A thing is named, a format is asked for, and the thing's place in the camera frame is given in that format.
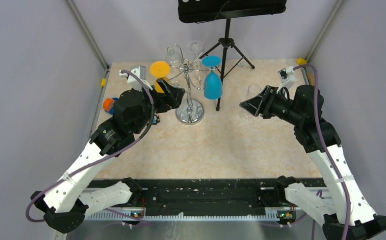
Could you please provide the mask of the orange wine glass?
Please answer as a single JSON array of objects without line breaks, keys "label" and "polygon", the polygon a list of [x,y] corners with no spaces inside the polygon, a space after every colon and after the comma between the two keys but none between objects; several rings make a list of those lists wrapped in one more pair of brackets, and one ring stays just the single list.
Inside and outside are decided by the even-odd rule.
[{"label": "orange wine glass", "polygon": [[156,78],[154,83],[156,92],[163,94],[164,91],[157,83],[157,80],[163,79],[166,83],[169,81],[167,76],[170,73],[170,66],[165,61],[156,61],[150,66],[149,72],[153,77]]}]

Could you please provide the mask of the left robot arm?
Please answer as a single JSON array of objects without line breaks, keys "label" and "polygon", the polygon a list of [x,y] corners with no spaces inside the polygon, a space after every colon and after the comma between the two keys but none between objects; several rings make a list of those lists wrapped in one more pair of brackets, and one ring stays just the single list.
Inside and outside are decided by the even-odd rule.
[{"label": "left robot arm", "polygon": [[75,230],[85,218],[107,208],[141,200],[141,188],[131,178],[94,192],[86,188],[94,177],[121,153],[137,144],[149,131],[156,114],[181,106],[185,91],[157,81],[162,92],[141,85],[123,92],[113,115],[90,136],[84,150],[61,178],[31,196],[31,205],[43,212],[43,222],[62,234]]}]

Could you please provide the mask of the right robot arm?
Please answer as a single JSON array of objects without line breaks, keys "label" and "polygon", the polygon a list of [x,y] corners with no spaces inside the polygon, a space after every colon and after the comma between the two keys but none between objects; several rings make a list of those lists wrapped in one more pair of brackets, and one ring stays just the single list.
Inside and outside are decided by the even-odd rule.
[{"label": "right robot arm", "polygon": [[254,117],[277,117],[293,125],[296,140],[316,165],[332,198],[328,203],[298,179],[281,176],[275,202],[302,209],[328,240],[371,239],[386,231],[386,216],[378,215],[362,194],[334,126],[322,118],[323,103],[320,91],[311,85],[299,86],[293,99],[277,87],[266,86],[240,107]]}]

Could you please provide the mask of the clear wine glass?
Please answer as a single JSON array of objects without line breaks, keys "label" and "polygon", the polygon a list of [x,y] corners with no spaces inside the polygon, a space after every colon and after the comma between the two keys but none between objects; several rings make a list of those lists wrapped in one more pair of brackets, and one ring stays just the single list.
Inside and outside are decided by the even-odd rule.
[{"label": "clear wine glass", "polygon": [[170,93],[175,100],[181,101],[185,95],[185,90],[181,88],[178,84],[173,84],[170,85]]}]

